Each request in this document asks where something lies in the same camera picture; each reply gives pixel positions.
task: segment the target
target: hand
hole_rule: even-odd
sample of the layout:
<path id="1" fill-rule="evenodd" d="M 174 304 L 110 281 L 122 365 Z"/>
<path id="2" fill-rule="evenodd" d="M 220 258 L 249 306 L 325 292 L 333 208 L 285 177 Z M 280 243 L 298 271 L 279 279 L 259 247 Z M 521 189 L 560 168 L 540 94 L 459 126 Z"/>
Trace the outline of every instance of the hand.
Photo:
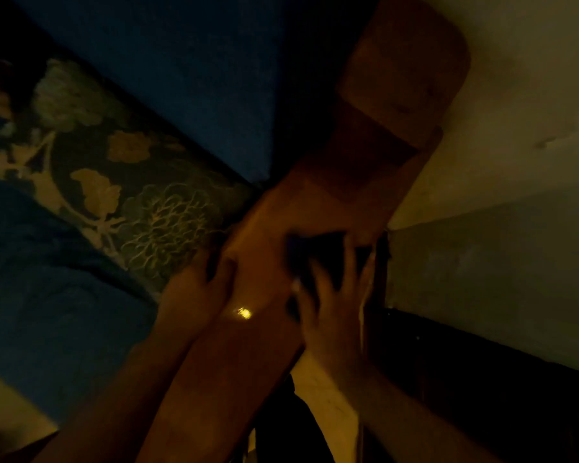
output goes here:
<path id="1" fill-rule="evenodd" d="M 315 300 L 298 279 L 292 286 L 298 301 L 306 347 L 337 382 L 350 378 L 363 367 L 359 312 L 363 300 L 369 294 L 375 270 L 375 248 L 360 277 L 356 270 L 354 243 L 349 235 L 344 240 L 344 250 L 345 272 L 339 291 L 335 291 L 324 268 L 311 260 L 320 299 L 319 312 Z"/>
<path id="2" fill-rule="evenodd" d="M 206 281 L 209 257 L 208 250 L 199 249 L 191 264 L 167 283 L 151 336 L 188 345 L 224 308 L 232 294 L 236 263 L 222 258 L 215 277 Z"/>

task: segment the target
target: forearm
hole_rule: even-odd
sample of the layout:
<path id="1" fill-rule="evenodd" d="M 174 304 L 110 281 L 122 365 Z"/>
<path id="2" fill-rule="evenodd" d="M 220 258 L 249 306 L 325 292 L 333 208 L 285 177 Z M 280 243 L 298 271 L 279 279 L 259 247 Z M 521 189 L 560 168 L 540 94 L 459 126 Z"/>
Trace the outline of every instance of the forearm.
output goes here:
<path id="1" fill-rule="evenodd" d="M 337 381 L 361 421 L 399 463 L 499 461 L 371 365 Z"/>
<path id="2" fill-rule="evenodd" d="M 34 463 L 132 462 L 188 347 L 156 338 L 135 346 L 100 397 Z"/>

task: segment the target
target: bright light spot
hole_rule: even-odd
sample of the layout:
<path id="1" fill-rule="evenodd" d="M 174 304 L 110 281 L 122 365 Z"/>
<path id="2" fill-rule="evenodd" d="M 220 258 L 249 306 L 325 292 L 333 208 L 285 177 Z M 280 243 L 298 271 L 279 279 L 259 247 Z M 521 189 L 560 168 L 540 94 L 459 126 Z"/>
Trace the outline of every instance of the bright light spot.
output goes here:
<path id="1" fill-rule="evenodd" d="M 243 319 L 248 320 L 251 318 L 251 311 L 245 309 L 244 307 L 240 307 L 238 310 L 238 315 L 240 315 Z"/>

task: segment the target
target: wooden furniture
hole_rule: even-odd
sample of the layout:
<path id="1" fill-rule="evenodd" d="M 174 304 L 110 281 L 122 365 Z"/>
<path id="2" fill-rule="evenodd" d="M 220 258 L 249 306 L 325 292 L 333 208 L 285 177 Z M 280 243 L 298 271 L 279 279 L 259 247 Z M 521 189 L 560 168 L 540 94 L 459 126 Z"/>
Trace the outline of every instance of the wooden furniture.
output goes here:
<path id="1" fill-rule="evenodd" d="M 301 354 L 285 312 L 288 232 L 350 230 L 377 240 L 441 139 L 469 53 L 454 26 L 418 0 L 381 0 L 338 84 L 336 128 L 247 214 L 224 255 L 238 263 L 227 311 L 193 345 L 139 463 L 225 463 Z"/>

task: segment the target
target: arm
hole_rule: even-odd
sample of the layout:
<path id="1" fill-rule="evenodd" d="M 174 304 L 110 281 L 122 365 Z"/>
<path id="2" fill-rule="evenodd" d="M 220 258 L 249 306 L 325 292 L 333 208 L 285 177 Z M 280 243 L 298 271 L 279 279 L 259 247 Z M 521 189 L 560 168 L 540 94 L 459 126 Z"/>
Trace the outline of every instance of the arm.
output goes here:
<path id="1" fill-rule="evenodd" d="M 34 459 L 34 463 L 133 461 L 188 349 L 231 293 L 234 264 L 225 259 L 206 281 L 208 256 L 174 276 L 150 336 L 135 346 L 108 388 Z"/>
<path id="2" fill-rule="evenodd" d="M 325 270 L 312 262 L 319 311 L 309 293 L 294 282 L 306 347 L 398 462 L 497 462 L 457 428 L 405 395 L 363 358 L 359 309 L 369 290 L 374 255 L 375 251 L 359 279 L 354 246 L 346 239 L 345 274 L 339 292 L 333 289 Z"/>

